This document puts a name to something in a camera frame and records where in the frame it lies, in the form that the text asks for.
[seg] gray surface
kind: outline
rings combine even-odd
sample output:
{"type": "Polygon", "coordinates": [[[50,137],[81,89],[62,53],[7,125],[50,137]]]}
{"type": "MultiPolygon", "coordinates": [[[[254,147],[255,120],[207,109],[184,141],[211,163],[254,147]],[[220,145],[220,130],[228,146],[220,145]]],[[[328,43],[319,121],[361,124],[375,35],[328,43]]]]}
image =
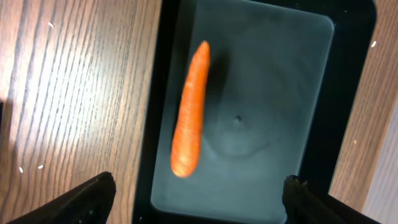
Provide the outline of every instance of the gray surface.
{"type": "Polygon", "coordinates": [[[159,210],[248,223],[282,223],[283,180],[298,174],[333,24],[325,16],[251,1],[182,1],[151,202],[159,210]],[[198,169],[170,170],[188,65],[211,45],[198,169]]]}

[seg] black frame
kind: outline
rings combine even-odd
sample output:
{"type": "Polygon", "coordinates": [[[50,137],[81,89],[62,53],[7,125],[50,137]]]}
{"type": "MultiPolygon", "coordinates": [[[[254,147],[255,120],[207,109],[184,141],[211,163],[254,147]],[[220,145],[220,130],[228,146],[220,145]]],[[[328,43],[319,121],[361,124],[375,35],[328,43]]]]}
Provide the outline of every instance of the black frame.
{"type": "MultiPolygon", "coordinates": [[[[180,1],[192,0],[162,1],[132,222],[230,223],[161,212],[150,203],[164,93],[180,1]]],[[[254,1],[322,14],[335,23],[335,33],[299,173],[301,179],[308,180],[313,188],[327,194],[376,24],[375,4],[372,0],[254,1]]]]}

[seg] wood grain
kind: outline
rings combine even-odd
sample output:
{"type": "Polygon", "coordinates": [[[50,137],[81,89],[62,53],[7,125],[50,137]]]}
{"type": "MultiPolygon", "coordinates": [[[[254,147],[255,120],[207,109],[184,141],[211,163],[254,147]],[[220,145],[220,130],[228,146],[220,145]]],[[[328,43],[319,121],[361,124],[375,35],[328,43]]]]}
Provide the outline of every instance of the wood grain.
{"type": "Polygon", "coordinates": [[[160,5],[0,1],[0,223],[105,170],[109,222],[130,222],[160,5]]]}
{"type": "Polygon", "coordinates": [[[376,0],[377,24],[345,134],[331,195],[361,211],[398,90],[398,1],[376,0]]]}
{"type": "Polygon", "coordinates": [[[398,103],[384,140],[363,212],[380,223],[398,223],[398,103]]]}

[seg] black tray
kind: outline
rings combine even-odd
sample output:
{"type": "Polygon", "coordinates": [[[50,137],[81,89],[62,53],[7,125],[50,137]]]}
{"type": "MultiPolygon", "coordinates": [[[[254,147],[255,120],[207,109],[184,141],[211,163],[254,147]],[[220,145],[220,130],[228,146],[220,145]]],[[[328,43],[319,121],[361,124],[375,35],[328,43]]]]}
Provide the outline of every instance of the black tray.
{"type": "Polygon", "coordinates": [[[375,21],[367,0],[163,0],[133,221],[283,223],[292,174],[327,193],[375,21]],[[178,179],[171,140],[205,39],[202,154],[178,179]]]}

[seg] wooden surface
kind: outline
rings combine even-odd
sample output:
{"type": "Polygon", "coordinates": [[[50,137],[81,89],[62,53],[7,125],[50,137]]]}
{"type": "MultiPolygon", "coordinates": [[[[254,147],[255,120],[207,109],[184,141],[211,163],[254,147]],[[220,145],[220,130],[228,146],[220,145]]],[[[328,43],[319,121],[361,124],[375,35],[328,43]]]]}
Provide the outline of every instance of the wooden surface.
{"type": "MultiPolygon", "coordinates": [[[[331,189],[357,209],[366,198],[398,86],[397,3],[377,3],[377,45],[369,52],[331,189]]],[[[0,223],[104,170],[113,173],[118,191],[109,222],[129,223],[160,5],[161,0],[0,1],[0,99],[7,101],[0,223]]]]}
{"type": "Polygon", "coordinates": [[[376,45],[369,48],[330,191],[358,211],[363,209],[398,91],[398,1],[376,0],[376,5],[376,45]]]}
{"type": "Polygon", "coordinates": [[[363,213],[380,223],[398,223],[398,103],[381,149],[363,213]]]}

